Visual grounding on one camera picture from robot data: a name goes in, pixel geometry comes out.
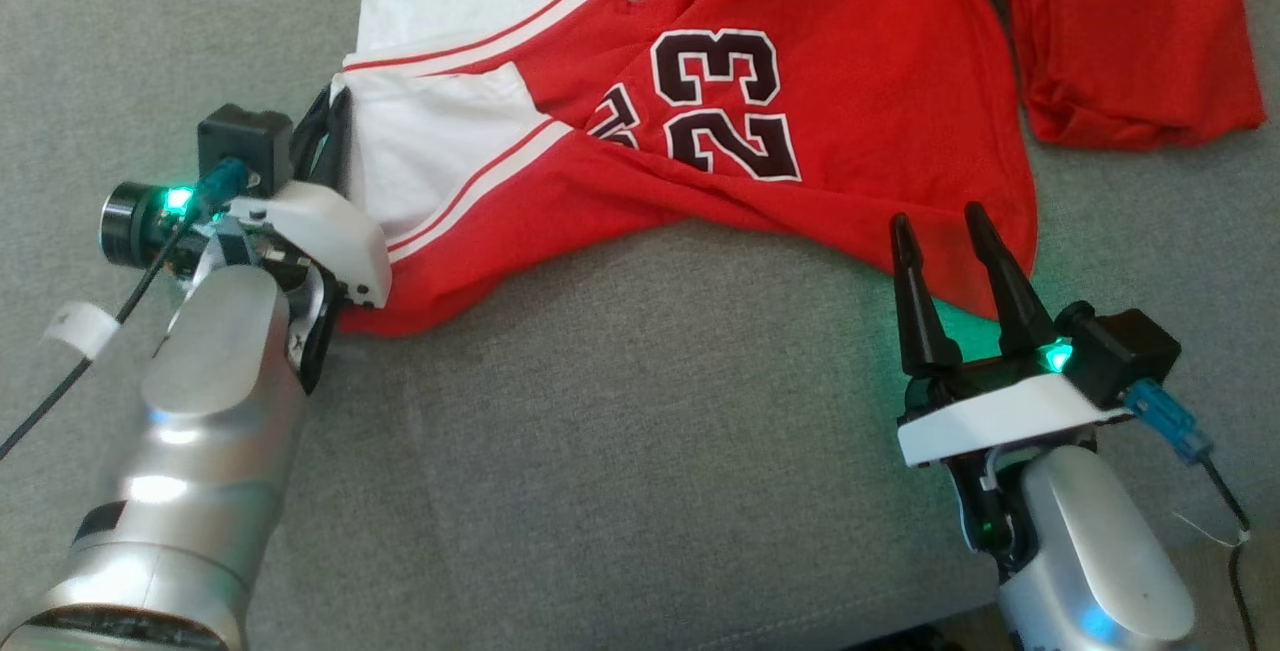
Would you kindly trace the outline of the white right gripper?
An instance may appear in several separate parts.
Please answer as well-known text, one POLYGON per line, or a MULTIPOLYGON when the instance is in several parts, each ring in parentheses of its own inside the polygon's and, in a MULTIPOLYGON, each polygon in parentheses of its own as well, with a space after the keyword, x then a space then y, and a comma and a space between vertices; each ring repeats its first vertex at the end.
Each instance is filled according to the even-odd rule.
MULTIPOLYGON (((965 206, 974 255, 986 269, 1002 356, 1025 356, 1059 341, 1041 297, 979 203, 965 206)), ((1100 409, 1069 381, 1055 350, 1032 373, 1007 382, 1010 361, 983 361, 947 399, 945 379, 963 363, 923 274, 906 214, 890 224, 893 297, 902 372, 915 408, 899 420, 906 466, 948 473, 960 533, 1004 574, 1108 574, 1133 546, 1133 501, 1098 455, 1101 428, 1129 422, 1123 408, 1100 409)))

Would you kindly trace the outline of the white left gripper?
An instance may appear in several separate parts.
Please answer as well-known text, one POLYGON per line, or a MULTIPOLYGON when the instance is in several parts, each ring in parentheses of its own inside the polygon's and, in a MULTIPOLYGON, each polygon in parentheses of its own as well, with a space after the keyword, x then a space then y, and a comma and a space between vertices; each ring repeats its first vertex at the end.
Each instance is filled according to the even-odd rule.
POLYGON ((247 393, 275 372, 314 391, 344 310, 388 301, 383 231, 346 200, 351 118, 351 90, 321 90, 291 136, 294 182, 236 197, 214 223, 215 388, 247 393), (325 187, 308 183, 323 142, 325 187))

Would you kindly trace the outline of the red white number 23 jersey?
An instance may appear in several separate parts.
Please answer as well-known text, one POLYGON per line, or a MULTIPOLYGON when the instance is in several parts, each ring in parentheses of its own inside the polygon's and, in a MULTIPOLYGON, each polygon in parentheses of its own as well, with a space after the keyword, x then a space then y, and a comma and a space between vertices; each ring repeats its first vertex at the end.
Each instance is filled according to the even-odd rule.
POLYGON ((410 336, 506 278, 696 217, 891 272, 906 214, 938 299, 992 317, 964 210, 1024 271, 1036 191, 986 0, 362 0, 349 173, 410 336))

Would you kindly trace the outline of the red shorts with white stripe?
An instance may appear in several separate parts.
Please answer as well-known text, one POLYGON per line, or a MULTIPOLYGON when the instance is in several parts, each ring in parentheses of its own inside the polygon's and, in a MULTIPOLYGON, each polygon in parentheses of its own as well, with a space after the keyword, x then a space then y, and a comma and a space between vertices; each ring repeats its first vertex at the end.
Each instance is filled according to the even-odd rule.
POLYGON ((1245 0, 1007 0, 1036 139, 1149 151, 1254 130, 1267 114, 1245 0))

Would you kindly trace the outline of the white tape strip loop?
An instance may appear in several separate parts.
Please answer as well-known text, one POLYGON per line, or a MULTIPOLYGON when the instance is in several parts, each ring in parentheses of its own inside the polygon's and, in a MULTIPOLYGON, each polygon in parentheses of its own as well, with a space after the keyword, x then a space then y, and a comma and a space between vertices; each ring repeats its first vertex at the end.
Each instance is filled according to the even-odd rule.
POLYGON ((96 359, 119 331, 122 324, 100 306, 68 303, 56 310, 44 336, 73 347, 84 359, 96 359))

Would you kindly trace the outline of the grey fabric sofa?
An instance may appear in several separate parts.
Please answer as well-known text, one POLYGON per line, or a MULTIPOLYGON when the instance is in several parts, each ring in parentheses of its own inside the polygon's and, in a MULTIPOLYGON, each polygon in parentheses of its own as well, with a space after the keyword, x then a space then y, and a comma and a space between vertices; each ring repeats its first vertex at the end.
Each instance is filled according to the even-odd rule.
MULTIPOLYGON (((1030 142, 1051 310, 1144 310, 1253 523, 1280 651, 1280 0, 1268 122, 1160 153, 1030 142)), ((228 101, 301 115, 360 0, 0 0, 0 440, 115 312, 119 182, 195 176, 228 101)), ((942 469, 902 464, 892 286, 799 238, 681 224, 512 278, 425 335, 339 336, 250 614, 253 651, 835 651, 938 622, 1009 651, 942 469)))

